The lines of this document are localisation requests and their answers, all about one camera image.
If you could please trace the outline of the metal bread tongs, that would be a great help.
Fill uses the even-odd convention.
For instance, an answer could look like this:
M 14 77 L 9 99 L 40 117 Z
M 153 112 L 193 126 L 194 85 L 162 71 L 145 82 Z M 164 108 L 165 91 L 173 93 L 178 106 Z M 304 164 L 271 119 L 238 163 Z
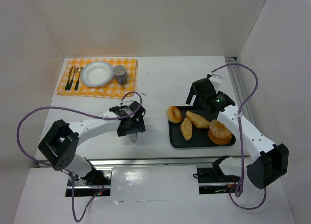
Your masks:
M 130 138 L 131 142 L 132 142 L 133 144 L 135 144 L 136 141 L 137 141 L 137 133 L 130 134 L 130 135 L 129 135 L 129 138 Z

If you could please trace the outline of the glazed ring bagel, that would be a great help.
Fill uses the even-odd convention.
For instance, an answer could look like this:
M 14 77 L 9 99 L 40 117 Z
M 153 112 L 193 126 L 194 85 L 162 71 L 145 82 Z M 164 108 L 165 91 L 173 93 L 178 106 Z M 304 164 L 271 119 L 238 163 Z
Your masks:
M 182 115 L 179 109 L 175 106 L 170 106 L 167 109 L 167 118 L 168 121 L 173 123 L 173 124 L 178 124 L 182 120 Z

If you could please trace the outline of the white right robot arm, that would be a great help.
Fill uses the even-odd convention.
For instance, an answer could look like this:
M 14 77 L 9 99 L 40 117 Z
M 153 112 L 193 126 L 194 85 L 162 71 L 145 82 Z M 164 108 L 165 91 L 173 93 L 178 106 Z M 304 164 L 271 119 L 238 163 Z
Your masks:
M 246 147 L 252 164 L 246 166 L 247 176 L 258 189 L 263 189 L 287 172 L 289 150 L 265 137 L 226 94 L 216 91 L 220 82 L 203 78 L 192 83 L 186 104 L 196 96 L 194 106 L 208 114 L 216 114 L 217 120 L 226 126 Z

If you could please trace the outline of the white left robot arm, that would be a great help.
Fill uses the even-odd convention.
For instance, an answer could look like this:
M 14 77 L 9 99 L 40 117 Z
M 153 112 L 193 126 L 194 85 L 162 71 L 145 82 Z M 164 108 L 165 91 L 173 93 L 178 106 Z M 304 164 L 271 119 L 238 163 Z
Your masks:
M 67 170 L 79 176 L 87 184 L 103 179 L 103 173 L 95 169 L 86 158 L 76 153 L 77 147 L 98 135 L 106 132 L 117 132 L 123 137 L 145 132 L 145 108 L 133 101 L 129 106 L 110 108 L 98 119 L 66 123 L 60 119 L 53 123 L 41 140 L 38 148 L 54 170 Z

